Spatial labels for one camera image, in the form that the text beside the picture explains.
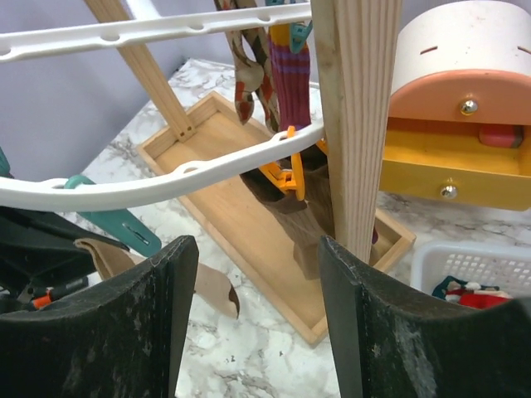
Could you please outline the brown ribbed sock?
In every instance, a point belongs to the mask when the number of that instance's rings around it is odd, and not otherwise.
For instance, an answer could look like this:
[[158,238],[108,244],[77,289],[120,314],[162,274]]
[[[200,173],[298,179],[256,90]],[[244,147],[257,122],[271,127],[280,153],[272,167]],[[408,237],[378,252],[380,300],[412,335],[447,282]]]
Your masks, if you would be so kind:
[[284,194],[257,169],[241,174],[240,178],[293,241],[293,256],[304,277],[317,279],[318,243],[320,237],[326,234],[306,200],[298,201],[292,192]]
[[305,200],[326,235],[335,237],[328,158],[313,145],[300,153],[304,171]]

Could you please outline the maroon striped sock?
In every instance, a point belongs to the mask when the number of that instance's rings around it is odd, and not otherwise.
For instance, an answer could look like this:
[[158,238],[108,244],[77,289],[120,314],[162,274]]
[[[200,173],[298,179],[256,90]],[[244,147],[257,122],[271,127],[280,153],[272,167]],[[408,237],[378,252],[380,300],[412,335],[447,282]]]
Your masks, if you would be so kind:
[[268,40],[273,80],[280,112],[280,130],[311,124],[309,103],[310,53],[305,43],[300,52],[290,49],[290,25],[269,28]]

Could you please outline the white plastic basket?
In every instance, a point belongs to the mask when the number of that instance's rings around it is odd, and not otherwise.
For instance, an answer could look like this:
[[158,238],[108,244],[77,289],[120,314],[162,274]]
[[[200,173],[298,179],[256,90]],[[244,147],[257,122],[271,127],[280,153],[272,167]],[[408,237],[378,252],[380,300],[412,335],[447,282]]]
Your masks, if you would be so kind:
[[446,277],[530,295],[530,249],[472,241],[433,240],[415,249],[410,285],[430,294]]

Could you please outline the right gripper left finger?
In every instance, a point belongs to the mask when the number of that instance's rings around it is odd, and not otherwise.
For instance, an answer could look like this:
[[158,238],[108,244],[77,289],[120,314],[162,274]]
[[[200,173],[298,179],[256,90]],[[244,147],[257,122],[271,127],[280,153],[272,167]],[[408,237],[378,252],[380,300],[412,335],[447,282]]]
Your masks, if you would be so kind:
[[4,397],[172,397],[198,265],[178,237],[111,279],[1,317]]

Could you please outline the orange clothespin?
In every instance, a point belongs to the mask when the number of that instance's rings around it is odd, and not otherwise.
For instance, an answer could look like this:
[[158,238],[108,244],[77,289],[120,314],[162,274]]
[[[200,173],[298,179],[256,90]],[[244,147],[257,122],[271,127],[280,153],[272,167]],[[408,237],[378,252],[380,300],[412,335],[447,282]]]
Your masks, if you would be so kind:
[[291,168],[282,168],[277,161],[258,167],[261,173],[284,194],[295,194],[298,201],[305,199],[304,169],[300,153],[290,155]]

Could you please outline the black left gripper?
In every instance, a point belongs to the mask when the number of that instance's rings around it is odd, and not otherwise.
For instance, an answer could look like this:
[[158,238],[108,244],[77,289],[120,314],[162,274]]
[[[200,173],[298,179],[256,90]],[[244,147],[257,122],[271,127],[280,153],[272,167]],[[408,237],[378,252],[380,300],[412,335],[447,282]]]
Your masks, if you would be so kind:
[[91,255],[74,245],[91,238],[122,250],[117,240],[47,211],[1,208],[1,314],[37,311],[89,286]]

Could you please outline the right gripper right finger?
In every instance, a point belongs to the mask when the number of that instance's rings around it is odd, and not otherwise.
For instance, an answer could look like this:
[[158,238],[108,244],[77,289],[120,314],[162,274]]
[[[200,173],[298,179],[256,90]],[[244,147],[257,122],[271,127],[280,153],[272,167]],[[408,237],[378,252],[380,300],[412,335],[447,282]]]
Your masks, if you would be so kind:
[[528,298],[490,309],[447,303],[327,236],[319,269],[341,396],[529,396]]

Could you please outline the white oval clip hanger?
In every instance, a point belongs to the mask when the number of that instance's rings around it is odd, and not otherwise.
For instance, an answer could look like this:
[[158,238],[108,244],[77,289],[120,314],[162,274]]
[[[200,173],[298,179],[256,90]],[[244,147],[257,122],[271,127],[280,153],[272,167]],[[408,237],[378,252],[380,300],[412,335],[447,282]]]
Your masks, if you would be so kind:
[[[268,27],[311,18],[309,2],[161,17],[150,1],[137,1],[141,17],[40,31],[3,33],[1,61],[20,61],[71,52],[200,36],[237,28]],[[322,124],[301,129],[293,138],[278,133],[270,140],[209,161],[192,161],[161,177],[138,181],[65,187],[64,178],[28,182],[4,178],[1,203],[36,211],[107,211],[165,201],[210,186],[262,164],[299,152],[323,135]]]

